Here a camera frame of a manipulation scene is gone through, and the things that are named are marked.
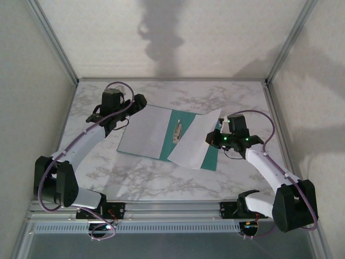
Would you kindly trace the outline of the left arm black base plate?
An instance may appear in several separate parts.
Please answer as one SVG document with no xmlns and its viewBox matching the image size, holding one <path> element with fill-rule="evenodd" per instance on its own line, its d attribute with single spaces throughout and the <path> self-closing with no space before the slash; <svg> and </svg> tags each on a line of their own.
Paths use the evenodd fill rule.
<svg viewBox="0 0 345 259">
<path fill-rule="evenodd" d="M 96 209 L 91 209 L 91 211 L 106 220 L 123 220 L 125 206 L 124 202 L 110 202 L 105 205 L 99 205 Z M 76 213 L 76 219 L 94 220 L 96 217 L 85 210 L 81 210 Z"/>
</svg>

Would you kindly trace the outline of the wide aluminium frame rail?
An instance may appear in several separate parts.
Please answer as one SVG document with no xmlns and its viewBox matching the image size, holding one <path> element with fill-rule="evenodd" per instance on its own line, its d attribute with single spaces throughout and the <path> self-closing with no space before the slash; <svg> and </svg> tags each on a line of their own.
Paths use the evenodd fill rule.
<svg viewBox="0 0 345 259">
<path fill-rule="evenodd" d="M 220 201 L 125 201 L 122 222 L 217 222 L 220 217 Z M 33 222 L 75 222 L 77 209 L 60 208 L 55 212 L 41 209 L 32 201 L 25 220 Z"/>
</svg>

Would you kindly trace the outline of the controller board with LED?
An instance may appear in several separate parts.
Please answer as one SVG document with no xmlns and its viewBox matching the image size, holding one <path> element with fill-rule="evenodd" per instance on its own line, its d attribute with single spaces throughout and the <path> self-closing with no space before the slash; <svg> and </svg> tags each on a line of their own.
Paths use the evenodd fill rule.
<svg viewBox="0 0 345 259">
<path fill-rule="evenodd" d="M 245 236 L 254 236 L 258 232 L 258 222 L 257 221 L 246 221 L 240 222 L 240 234 Z"/>
<path fill-rule="evenodd" d="M 89 234 L 93 233 L 94 236 L 104 236 L 113 232 L 111 226 L 105 223 L 90 223 L 88 225 Z"/>
</svg>

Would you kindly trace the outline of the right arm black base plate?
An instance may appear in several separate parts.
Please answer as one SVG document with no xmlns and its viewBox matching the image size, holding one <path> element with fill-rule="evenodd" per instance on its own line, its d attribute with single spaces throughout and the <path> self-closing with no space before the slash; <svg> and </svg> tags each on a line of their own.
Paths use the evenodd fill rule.
<svg viewBox="0 0 345 259">
<path fill-rule="evenodd" d="M 219 216 L 222 219 L 256 219 L 255 212 L 246 209 L 245 206 L 237 202 L 221 202 Z"/>
</svg>

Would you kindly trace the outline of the aluminium lower frame leg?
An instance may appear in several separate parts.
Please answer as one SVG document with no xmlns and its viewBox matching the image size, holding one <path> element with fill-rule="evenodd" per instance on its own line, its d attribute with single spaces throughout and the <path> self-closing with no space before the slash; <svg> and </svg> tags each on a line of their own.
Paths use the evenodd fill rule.
<svg viewBox="0 0 345 259">
<path fill-rule="evenodd" d="M 35 226 L 31 221 L 23 222 L 10 259 L 27 259 L 35 236 Z"/>
<path fill-rule="evenodd" d="M 308 231 L 310 244 L 314 253 L 314 259 L 333 259 L 321 221 L 314 231 Z"/>
</svg>

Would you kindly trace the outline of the aluminium frame post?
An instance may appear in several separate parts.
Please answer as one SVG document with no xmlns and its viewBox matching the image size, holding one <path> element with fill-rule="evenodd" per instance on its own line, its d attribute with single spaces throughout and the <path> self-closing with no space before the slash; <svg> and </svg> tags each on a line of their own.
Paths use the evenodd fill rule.
<svg viewBox="0 0 345 259">
<path fill-rule="evenodd" d="M 276 57 L 273 66 L 271 67 L 268 76 L 265 79 L 266 86 L 269 87 L 275 77 L 277 76 L 278 72 L 280 71 L 283 63 L 285 62 L 288 54 L 290 53 L 294 43 L 298 39 L 299 35 L 301 34 L 302 29 L 304 28 L 306 22 L 308 21 L 311 13 L 313 12 L 315 6 L 317 5 L 319 0 L 306 0 L 300 13 L 298 14 L 286 40 L 284 41 L 278 56 Z"/>
<path fill-rule="evenodd" d="M 61 61 L 70 80 L 73 82 L 74 86 L 77 87 L 79 84 L 79 77 L 77 76 L 75 69 L 73 68 L 39 1 L 24 0 L 24 2 L 28 5 L 34 18 L 37 20 L 38 25 L 40 26 L 44 35 L 46 36 L 49 44 L 51 45 L 52 50 L 56 53 L 58 59 Z"/>
</svg>

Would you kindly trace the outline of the metal folder clip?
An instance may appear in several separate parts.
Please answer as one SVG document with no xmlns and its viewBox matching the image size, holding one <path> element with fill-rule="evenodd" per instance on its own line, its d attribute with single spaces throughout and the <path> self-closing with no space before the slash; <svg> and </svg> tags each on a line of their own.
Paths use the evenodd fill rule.
<svg viewBox="0 0 345 259">
<path fill-rule="evenodd" d="M 174 144 L 177 144 L 180 141 L 181 136 L 182 136 L 182 123 L 181 123 L 181 120 L 178 119 L 176 127 L 174 129 L 173 138 L 172 138 L 173 141 L 172 142 Z"/>
</svg>

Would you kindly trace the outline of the green folder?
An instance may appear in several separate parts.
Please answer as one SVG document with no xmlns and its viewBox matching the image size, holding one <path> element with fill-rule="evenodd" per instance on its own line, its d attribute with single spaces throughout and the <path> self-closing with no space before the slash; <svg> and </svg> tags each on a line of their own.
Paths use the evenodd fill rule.
<svg viewBox="0 0 345 259">
<path fill-rule="evenodd" d="M 199 115 L 148 105 L 131 116 L 117 150 L 188 169 L 215 171 L 218 149 L 205 140 L 217 127 L 220 112 Z"/>
</svg>

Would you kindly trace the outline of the aluminium side rail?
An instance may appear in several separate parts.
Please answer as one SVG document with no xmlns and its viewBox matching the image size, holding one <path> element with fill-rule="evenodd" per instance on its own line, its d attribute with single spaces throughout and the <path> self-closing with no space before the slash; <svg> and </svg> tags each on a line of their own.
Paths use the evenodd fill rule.
<svg viewBox="0 0 345 259">
<path fill-rule="evenodd" d="M 279 144 L 280 156 L 278 158 L 277 154 L 272 154 L 270 152 L 270 157 L 281 167 L 285 167 L 291 173 L 298 176 L 300 180 L 312 181 L 309 177 L 304 176 L 301 172 L 301 169 L 297 165 L 297 162 L 293 159 L 293 154 L 290 149 L 291 140 L 288 135 L 287 124 L 285 122 L 282 109 L 279 105 L 276 92 L 274 90 L 273 84 L 267 85 L 266 81 L 261 82 L 263 92 L 266 98 L 268 109 L 271 114 L 271 118 L 274 121 L 275 125 L 275 138 Z"/>
</svg>

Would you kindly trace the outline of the thin aluminium table rail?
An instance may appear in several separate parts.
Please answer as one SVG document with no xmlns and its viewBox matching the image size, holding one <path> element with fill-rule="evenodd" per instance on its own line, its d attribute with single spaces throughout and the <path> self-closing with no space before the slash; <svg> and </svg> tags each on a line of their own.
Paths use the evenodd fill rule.
<svg viewBox="0 0 345 259">
<path fill-rule="evenodd" d="M 83 77 L 79 81 L 265 81 L 265 78 L 232 78 L 232 77 Z"/>
</svg>

